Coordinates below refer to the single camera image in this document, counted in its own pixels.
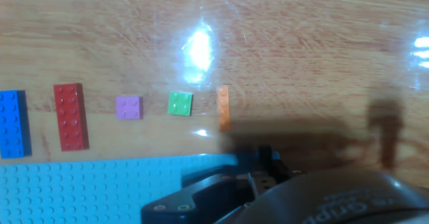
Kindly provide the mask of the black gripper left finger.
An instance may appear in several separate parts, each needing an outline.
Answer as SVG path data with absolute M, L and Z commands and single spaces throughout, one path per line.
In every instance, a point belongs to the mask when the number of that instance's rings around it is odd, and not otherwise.
M 141 208 L 143 224 L 233 223 L 276 185 L 264 172 L 215 174 Z

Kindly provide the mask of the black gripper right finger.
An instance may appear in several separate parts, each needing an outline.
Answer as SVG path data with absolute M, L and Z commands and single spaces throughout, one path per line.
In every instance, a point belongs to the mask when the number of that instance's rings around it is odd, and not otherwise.
M 271 176 L 274 178 L 277 184 L 303 175 L 303 173 L 303 170 L 287 167 L 286 164 L 281 160 L 273 160 L 271 162 Z

